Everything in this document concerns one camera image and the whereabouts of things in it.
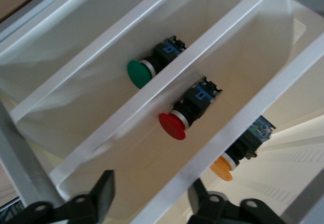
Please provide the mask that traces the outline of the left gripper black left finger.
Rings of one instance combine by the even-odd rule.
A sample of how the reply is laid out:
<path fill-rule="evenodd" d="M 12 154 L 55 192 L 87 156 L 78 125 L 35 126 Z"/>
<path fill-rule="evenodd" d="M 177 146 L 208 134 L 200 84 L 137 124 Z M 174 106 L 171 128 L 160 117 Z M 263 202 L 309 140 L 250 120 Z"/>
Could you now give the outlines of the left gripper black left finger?
<path fill-rule="evenodd" d="M 7 223 L 103 223 L 114 196 L 114 171 L 105 170 L 89 193 L 57 208 L 51 202 L 35 202 Z"/>

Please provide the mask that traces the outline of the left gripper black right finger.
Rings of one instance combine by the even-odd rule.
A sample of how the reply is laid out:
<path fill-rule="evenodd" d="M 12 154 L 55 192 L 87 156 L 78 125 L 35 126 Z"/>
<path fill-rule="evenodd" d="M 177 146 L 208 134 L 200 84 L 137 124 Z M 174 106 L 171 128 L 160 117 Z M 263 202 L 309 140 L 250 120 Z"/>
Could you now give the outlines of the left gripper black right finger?
<path fill-rule="evenodd" d="M 223 193 L 207 191 L 200 179 L 188 189 L 188 199 L 193 212 L 189 223 L 284 223 L 263 201 L 244 199 L 236 206 Z"/>

